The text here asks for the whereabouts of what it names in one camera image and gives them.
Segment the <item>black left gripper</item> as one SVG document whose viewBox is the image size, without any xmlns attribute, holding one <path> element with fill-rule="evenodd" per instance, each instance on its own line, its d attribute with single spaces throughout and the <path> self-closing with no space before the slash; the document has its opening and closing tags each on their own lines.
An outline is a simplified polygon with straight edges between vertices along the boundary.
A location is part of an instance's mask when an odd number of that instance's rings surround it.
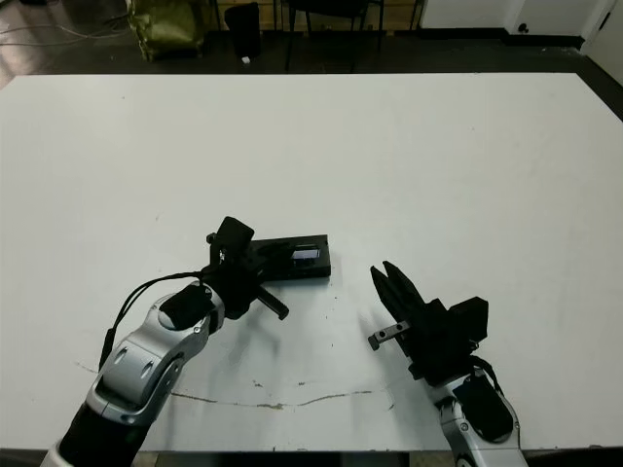
<svg viewBox="0 0 623 467">
<path fill-rule="evenodd" d="M 292 262 L 293 245 L 288 241 L 246 241 L 242 246 L 226 243 L 217 233 L 206 238 L 210 245 L 210 263 L 202 269 L 202 281 L 220 297 L 225 317 L 240 319 L 259 300 L 279 320 L 285 319 L 289 308 L 268 292 L 263 283 L 267 272 L 287 269 Z"/>
</svg>

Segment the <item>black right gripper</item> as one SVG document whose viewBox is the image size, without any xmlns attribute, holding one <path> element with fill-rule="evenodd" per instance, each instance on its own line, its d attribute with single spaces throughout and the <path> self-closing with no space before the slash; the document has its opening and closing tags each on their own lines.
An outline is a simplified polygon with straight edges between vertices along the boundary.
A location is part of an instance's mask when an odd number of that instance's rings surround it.
<svg viewBox="0 0 623 467">
<path fill-rule="evenodd" d="M 383 261 L 385 272 L 370 267 L 372 281 L 392 326 L 368 338 L 373 350 L 385 341 L 398 342 L 411 360 L 415 380 L 430 385 L 471 372 L 471 354 L 480 343 L 480 299 L 473 297 L 451 307 L 438 299 L 425 303 L 415 284 L 400 268 Z"/>
</svg>

